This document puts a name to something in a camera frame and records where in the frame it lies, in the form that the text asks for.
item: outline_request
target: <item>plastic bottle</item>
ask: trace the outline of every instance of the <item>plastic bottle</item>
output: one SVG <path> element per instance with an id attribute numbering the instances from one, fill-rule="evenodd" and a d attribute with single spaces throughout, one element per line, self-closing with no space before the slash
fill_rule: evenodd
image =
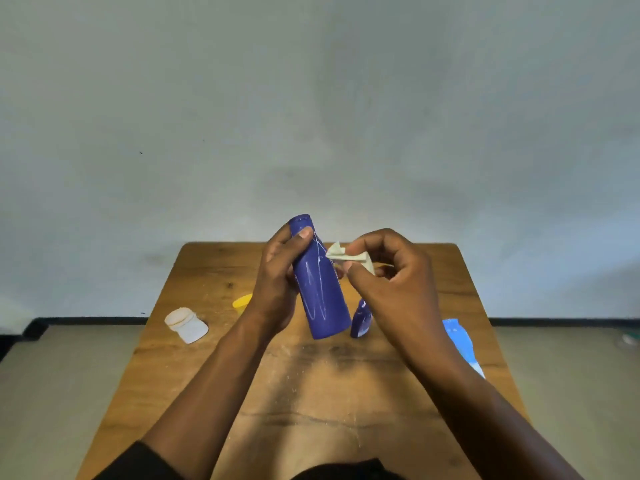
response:
<path id="1" fill-rule="evenodd" d="M 289 221 L 291 235 L 304 227 L 314 230 L 314 238 L 307 250 L 293 263 L 293 272 L 300 288 L 309 328 L 314 339 L 325 339 L 351 327 L 349 309 L 340 288 L 333 263 L 326 257 L 326 250 L 316 234 L 308 214 L 293 217 Z"/>

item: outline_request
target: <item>wooden table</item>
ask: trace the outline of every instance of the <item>wooden table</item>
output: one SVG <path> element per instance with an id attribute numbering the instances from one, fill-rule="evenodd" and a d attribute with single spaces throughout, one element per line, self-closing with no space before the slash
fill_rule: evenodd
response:
<path id="1" fill-rule="evenodd" d="M 139 439 L 186 386 L 236 321 L 231 303 L 251 293 L 262 246 L 192 242 L 182 248 L 78 479 L 92 478 Z M 459 318 L 487 380 L 525 415 L 460 250 L 453 244 L 421 247 L 433 261 L 442 318 Z M 359 296 L 347 280 L 341 283 L 353 313 Z M 191 345 L 164 324 L 181 306 L 209 325 L 209 333 Z M 262 359 L 213 478 L 290 479 L 319 463 L 375 456 L 408 479 L 477 478 L 375 324 L 361 339 L 346 331 L 316 341 L 299 303 Z"/>

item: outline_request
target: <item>hand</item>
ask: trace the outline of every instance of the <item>hand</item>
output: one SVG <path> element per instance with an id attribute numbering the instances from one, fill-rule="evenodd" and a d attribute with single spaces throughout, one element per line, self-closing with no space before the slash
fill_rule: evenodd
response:
<path id="1" fill-rule="evenodd" d="M 243 316 L 259 321 L 269 339 L 291 321 L 298 294 L 292 264 L 307 249 L 313 236 L 313 229 L 305 227 L 292 237 L 289 224 L 284 224 L 262 252 L 253 296 Z"/>
<path id="2" fill-rule="evenodd" d="M 389 342 L 405 359 L 434 347 L 454 351 L 440 318 L 429 257 L 391 229 L 364 234 L 346 249 L 349 255 L 364 251 L 374 262 L 392 267 L 379 267 L 374 276 L 360 263 L 347 261 L 344 270 Z"/>

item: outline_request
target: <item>white plastic container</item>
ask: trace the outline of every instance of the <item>white plastic container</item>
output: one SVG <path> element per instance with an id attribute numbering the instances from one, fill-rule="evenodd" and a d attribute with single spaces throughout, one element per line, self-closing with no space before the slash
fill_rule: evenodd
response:
<path id="1" fill-rule="evenodd" d="M 164 323 L 171 330 L 177 332 L 185 344 L 194 343 L 209 331 L 207 324 L 188 308 L 178 308 L 172 311 L 166 316 Z"/>

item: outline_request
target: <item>black sleeve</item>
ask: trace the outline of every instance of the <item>black sleeve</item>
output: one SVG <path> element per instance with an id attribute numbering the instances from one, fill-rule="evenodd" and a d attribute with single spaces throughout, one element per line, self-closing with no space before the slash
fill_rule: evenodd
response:
<path id="1" fill-rule="evenodd" d="M 135 442 L 94 480 L 184 480 L 142 442 Z"/>

